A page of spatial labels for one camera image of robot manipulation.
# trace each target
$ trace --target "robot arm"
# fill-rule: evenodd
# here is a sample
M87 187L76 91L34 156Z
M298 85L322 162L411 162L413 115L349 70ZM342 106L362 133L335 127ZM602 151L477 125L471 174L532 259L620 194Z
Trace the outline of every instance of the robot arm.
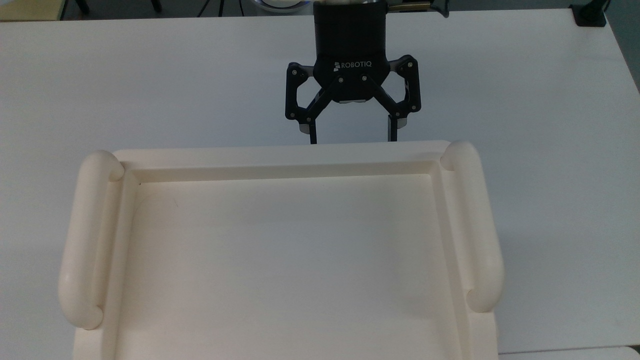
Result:
M324 0L314 3L316 63L287 68L285 116L296 120L300 131L317 143L316 118L331 101L365 102L376 99L388 112L388 140L397 141L397 130L406 125L409 113L420 110L418 61L410 55L388 61L385 22L389 11L432 8L431 3L389 6L385 0ZM381 87L394 71L404 78L404 99L395 102ZM309 78L321 89L307 107L298 104L297 91Z

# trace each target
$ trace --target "chair leg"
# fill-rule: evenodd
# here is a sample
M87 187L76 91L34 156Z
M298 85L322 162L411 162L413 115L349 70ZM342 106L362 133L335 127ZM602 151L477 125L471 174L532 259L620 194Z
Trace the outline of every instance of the chair leg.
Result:
M78 7L83 14L86 15L89 13L89 5L86 4L86 0L76 0L76 4L78 4Z
M151 0L151 4L154 6L154 10L159 13L162 11L162 4L160 0Z

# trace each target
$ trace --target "robotiq logo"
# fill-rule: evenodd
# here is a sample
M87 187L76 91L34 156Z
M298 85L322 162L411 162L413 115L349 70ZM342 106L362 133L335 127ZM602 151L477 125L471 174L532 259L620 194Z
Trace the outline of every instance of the robotiq logo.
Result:
M340 69L350 69L352 67L371 67L371 61L352 61L350 63L333 63L333 71L338 71Z

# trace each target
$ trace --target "black clamp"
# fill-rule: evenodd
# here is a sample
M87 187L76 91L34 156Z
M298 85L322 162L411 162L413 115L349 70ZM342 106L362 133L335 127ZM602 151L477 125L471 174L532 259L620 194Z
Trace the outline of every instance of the black clamp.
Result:
M335 95L347 84L347 81L359 81L360 84L357 87L365 94L364 100L373 97L389 112L387 140L397 141L397 131L406 125L408 114L420 110L420 78L418 61L413 56L404 55L388 64L391 71L396 72L404 79L404 99L402 101L395 102L380 84L375 82L373 76L367 72L361 72L357 79L337 74L329 86L320 89L311 103L303 108L298 105L298 87L313 77L314 67L290 63L287 68L285 116L287 119L297 120L300 131L308 134L311 144L315 144L317 143L316 118L318 115L329 105L331 100L336 101Z

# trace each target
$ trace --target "floor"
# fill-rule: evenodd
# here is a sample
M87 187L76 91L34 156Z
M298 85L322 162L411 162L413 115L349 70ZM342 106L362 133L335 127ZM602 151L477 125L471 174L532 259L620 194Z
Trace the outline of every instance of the floor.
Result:
M152 19L170 17L216 17L221 0L161 0L156 13L150 0L87 0L91 12L83 15L74 0L67 0L63 20ZM222 0L222 16L256 16L254 0ZM451 0L452 11L567 8L586 0ZM618 39L636 87L640 90L640 1L612 0L607 18Z

